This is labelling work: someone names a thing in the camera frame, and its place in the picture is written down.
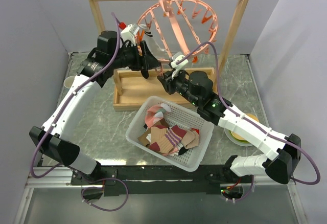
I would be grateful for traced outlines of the white plastic basket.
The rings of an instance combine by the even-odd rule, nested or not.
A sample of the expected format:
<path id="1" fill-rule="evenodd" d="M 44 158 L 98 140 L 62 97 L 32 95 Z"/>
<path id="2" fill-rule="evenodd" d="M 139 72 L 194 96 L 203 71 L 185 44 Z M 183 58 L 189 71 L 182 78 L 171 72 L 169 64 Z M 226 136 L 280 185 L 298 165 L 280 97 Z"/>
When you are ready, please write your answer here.
<path id="1" fill-rule="evenodd" d="M 197 113 L 157 96 L 140 107 L 126 131 L 138 148 L 180 169 L 198 169 L 213 135 L 214 125 Z"/>

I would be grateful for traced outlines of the pink round clip hanger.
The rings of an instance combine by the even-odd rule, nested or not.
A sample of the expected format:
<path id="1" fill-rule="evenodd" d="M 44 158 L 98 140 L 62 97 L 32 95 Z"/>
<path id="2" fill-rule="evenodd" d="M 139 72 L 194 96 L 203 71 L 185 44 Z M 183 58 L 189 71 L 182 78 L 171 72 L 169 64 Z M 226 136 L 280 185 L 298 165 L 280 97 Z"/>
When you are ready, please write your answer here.
<path id="1" fill-rule="evenodd" d="M 154 10 L 161 7 L 163 10 L 163 16 L 168 18 L 174 36 L 177 40 L 177 43 L 182 51 L 183 55 L 187 55 L 190 53 L 189 47 L 186 43 L 186 39 L 182 33 L 182 29 L 178 23 L 178 18 L 176 16 L 180 15 L 185 20 L 186 25 L 191 31 L 196 43 L 200 44 L 200 37 L 197 35 L 193 25 L 191 24 L 189 18 L 187 17 L 185 8 L 183 8 L 183 2 L 185 0 L 159 0 L 158 3 L 148 8 L 138 19 L 137 23 L 139 25 L 139 32 L 136 36 L 136 42 L 139 43 L 142 40 L 145 40 L 144 28 L 149 28 L 153 34 L 155 41 L 159 44 L 161 48 L 163 48 L 166 52 L 165 59 L 158 59 L 161 63 L 168 63 L 169 58 L 172 57 L 172 53 L 168 47 L 167 41 L 163 35 L 163 32 L 159 26 L 159 23 L 154 14 Z M 211 22 L 209 26 L 209 33 L 211 34 L 209 37 L 209 42 L 214 43 L 216 41 L 216 34 L 218 31 L 218 17 L 215 11 L 212 9 L 210 5 L 201 1 L 201 0 L 186 0 L 194 4 L 194 9 L 192 11 L 191 19 L 195 19 L 202 10 L 197 10 L 198 6 L 201 6 L 205 13 L 201 20 L 202 24 L 207 22 Z"/>

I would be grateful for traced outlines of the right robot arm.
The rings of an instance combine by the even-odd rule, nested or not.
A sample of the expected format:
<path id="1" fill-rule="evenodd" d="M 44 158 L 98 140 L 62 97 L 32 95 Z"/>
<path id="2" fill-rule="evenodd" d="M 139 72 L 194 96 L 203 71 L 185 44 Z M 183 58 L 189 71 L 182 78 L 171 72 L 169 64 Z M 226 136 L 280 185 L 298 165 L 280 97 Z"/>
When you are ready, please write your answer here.
<path id="1" fill-rule="evenodd" d="M 301 157 L 299 136 L 276 132 L 241 112 L 230 101 L 220 99 L 203 71 L 188 74 L 181 70 L 176 77 L 173 74 L 174 71 L 167 71 L 157 77 L 169 95 L 180 94 L 197 108 L 201 118 L 235 132 L 261 151 L 257 156 L 231 156 L 223 170 L 228 182 L 246 175 L 267 175 L 280 184 L 289 182 Z"/>

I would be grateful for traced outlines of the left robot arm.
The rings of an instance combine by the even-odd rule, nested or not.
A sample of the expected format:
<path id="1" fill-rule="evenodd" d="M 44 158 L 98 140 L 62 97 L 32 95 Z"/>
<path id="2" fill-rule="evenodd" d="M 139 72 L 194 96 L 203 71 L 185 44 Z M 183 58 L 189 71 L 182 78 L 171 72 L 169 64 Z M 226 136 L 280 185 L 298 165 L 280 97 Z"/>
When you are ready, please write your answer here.
<path id="1" fill-rule="evenodd" d="M 130 68 L 148 78 L 148 71 L 160 67 L 147 43 L 133 43 L 116 31 L 104 31 L 97 46 L 88 54 L 77 71 L 72 86 L 51 117 L 41 127 L 32 127 L 29 136 L 40 152 L 60 165 L 83 173 L 89 184 L 101 178 L 100 163 L 84 154 L 69 141 L 84 110 L 114 71 Z"/>

